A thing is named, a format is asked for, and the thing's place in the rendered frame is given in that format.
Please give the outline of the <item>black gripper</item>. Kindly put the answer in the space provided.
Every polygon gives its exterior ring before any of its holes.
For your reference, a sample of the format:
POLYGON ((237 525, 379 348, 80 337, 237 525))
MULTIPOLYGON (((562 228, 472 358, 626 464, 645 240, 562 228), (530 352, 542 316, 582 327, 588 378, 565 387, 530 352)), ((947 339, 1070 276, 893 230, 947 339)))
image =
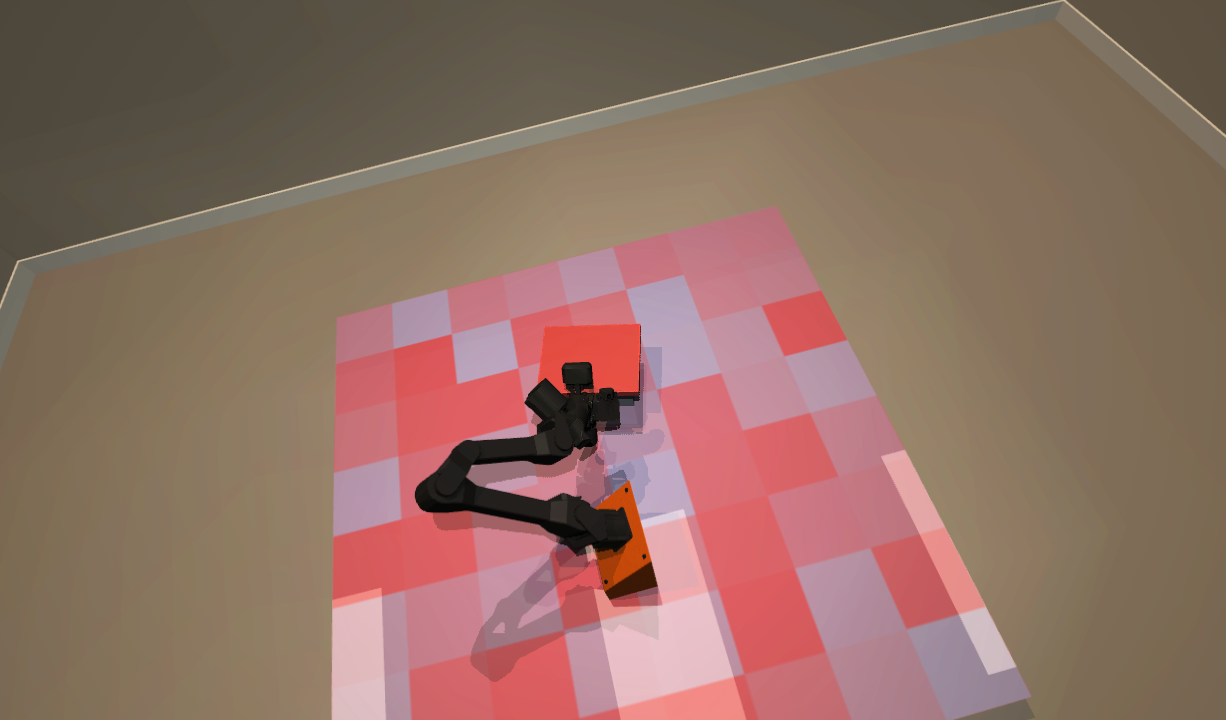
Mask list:
MULTIPOLYGON (((562 378, 563 383, 566 383, 566 389, 571 397, 566 397, 566 407, 575 405, 582 407, 585 413, 587 413, 587 424, 585 431, 588 435, 593 437, 591 442, 585 446, 598 445, 598 429, 596 429, 596 421, 593 424, 590 423, 590 416, 593 413, 587 404, 587 393, 582 393, 584 389, 593 388, 593 364, 591 363, 566 363, 562 366, 562 378), (575 395, 576 393, 576 395, 575 395)), ((564 407, 564 408, 566 408, 564 407)), ((564 410, 563 408, 563 410, 564 410)))

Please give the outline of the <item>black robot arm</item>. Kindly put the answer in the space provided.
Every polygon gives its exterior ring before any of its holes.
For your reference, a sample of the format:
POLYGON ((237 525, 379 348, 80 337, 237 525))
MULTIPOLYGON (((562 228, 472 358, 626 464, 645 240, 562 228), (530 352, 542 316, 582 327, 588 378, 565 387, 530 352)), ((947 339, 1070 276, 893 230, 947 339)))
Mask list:
MULTIPOLYGON (((618 551, 631 541, 630 521, 625 509, 593 509, 581 500, 582 496, 555 496, 549 500, 511 496, 511 493, 474 486, 466 478, 471 466, 494 462, 528 461, 553 465, 581 450, 593 437, 585 431, 587 413, 575 405, 566 407, 566 396, 552 381, 539 381, 524 402, 535 410, 541 423, 537 434, 508 439, 465 439, 452 448, 447 461, 432 477, 421 480, 414 498, 424 511, 482 511, 494 518, 525 521, 543 527, 577 550, 586 545, 593 548, 618 551), (566 407, 566 408, 564 408, 566 407), (563 410, 564 408, 564 410, 563 410), (555 428, 555 429, 553 429, 555 428)), ((600 388, 588 393, 590 423, 619 418, 619 400, 613 388, 600 388)))

